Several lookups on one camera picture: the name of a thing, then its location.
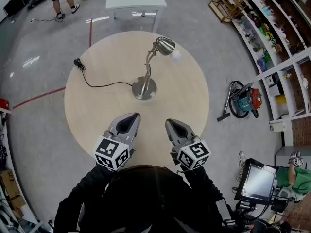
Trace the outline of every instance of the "shoe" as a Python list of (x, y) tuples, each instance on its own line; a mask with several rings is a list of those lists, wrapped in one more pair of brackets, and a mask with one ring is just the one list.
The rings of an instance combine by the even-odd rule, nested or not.
[(80, 4), (76, 4), (73, 9), (71, 9), (71, 13), (75, 13), (80, 7)]
[(297, 159), (300, 159), (300, 151), (296, 151), (294, 153), (291, 153), (290, 158), (288, 160), (288, 164), (293, 163)]
[(237, 176), (237, 178), (235, 179), (235, 181), (238, 182), (238, 183), (241, 181), (241, 177), (242, 177), (244, 166), (245, 166), (245, 161), (246, 161), (245, 155), (244, 155), (244, 153), (242, 151), (240, 151), (240, 153), (239, 153), (240, 173)]
[(243, 168), (245, 166), (245, 161), (246, 161), (245, 155), (242, 151), (240, 151), (239, 153), (239, 167), (240, 168)]
[(236, 181), (237, 183), (240, 183), (240, 182), (241, 182), (241, 178), (242, 178), (243, 171), (244, 171), (244, 168), (242, 167), (241, 170), (240, 170), (239, 175), (238, 175), (237, 178), (235, 179), (235, 181)]
[(59, 14), (56, 15), (56, 17), (57, 17), (58, 19), (61, 19), (61, 18), (63, 17), (63, 15), (64, 15), (63, 12), (60, 12)]

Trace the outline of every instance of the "silver desk lamp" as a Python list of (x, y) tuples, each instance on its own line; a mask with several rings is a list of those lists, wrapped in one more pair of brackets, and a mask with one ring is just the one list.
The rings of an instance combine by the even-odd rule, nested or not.
[(162, 55), (171, 55), (175, 50), (175, 43), (166, 38), (159, 37), (152, 44), (152, 49), (148, 52), (146, 58), (146, 68), (147, 72), (144, 77), (139, 77), (132, 85), (132, 92), (134, 96), (139, 100), (149, 100), (156, 94), (156, 83), (151, 76), (151, 67), (149, 65), (150, 60), (156, 56), (159, 51)]

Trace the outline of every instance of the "screen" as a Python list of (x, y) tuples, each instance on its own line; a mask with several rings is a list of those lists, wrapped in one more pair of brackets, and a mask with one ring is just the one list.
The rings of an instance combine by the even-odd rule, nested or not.
[(242, 195), (269, 200), (274, 185), (274, 179), (274, 173), (251, 164), (242, 190)]

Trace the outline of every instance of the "green shirt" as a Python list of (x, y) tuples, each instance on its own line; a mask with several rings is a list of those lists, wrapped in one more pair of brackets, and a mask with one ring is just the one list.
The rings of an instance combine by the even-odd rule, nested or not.
[[(277, 187), (288, 187), (288, 167), (280, 167), (276, 173)], [(300, 194), (306, 194), (311, 191), (311, 170), (295, 167), (296, 181), (293, 190)]]

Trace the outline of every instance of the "red floor line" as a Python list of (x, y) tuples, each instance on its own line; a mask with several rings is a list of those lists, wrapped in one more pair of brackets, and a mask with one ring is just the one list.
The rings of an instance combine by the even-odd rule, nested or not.
[(54, 90), (54, 91), (50, 91), (50, 92), (44, 93), (44, 94), (42, 94), (42, 95), (36, 96), (36, 97), (34, 97), (34, 98), (32, 98), (32, 99), (29, 99), (29, 100), (27, 100), (27, 101), (24, 101), (23, 103), (20, 103), (20, 104), (18, 104), (18, 105), (15, 105), (15, 106), (13, 107), (13, 109), (15, 109), (15, 108), (17, 108), (17, 107), (19, 107), (19, 106), (21, 106), (21, 105), (23, 105), (23, 104), (26, 104), (26, 103), (28, 103), (28, 102), (30, 102), (30, 101), (33, 101), (33, 100), (35, 100), (35, 99), (39, 99), (39, 98), (44, 97), (44, 96), (46, 96), (46, 95), (53, 94), (53, 93), (56, 93), (56, 92), (59, 92), (59, 91), (65, 90), (65, 89), (66, 89), (66, 87), (63, 87), (63, 88), (60, 88), (60, 89), (57, 89), (57, 90)]
[[(93, 19), (91, 19), (91, 23), (90, 23), (90, 27), (89, 27), (89, 46), (90, 46), (90, 47), (92, 46), (92, 24), (93, 24)], [(39, 99), (39, 98), (44, 97), (44, 96), (46, 96), (46, 95), (53, 94), (53, 93), (56, 93), (56, 92), (59, 92), (59, 91), (65, 90), (65, 89), (66, 89), (66, 87), (63, 87), (63, 88), (60, 88), (60, 89), (57, 89), (57, 90), (54, 90), (54, 91), (50, 91), (50, 92), (44, 93), (44, 94), (42, 94), (42, 95), (36, 96), (36, 97), (34, 97), (34, 98), (32, 98), (32, 99), (29, 99), (29, 100), (27, 100), (27, 101), (24, 101), (23, 103), (20, 103), (20, 104), (18, 104), (18, 105), (15, 105), (15, 106), (13, 107), (13, 109), (16, 109), (17, 107), (20, 107), (21, 105), (24, 105), (24, 104), (26, 104), (26, 103), (29, 103), (29, 102), (31, 102), (31, 101), (33, 101), (33, 100), (35, 100), (35, 99)]]
[(89, 47), (92, 46), (92, 24), (93, 24), (93, 18), (91, 18), (91, 23), (89, 26)]

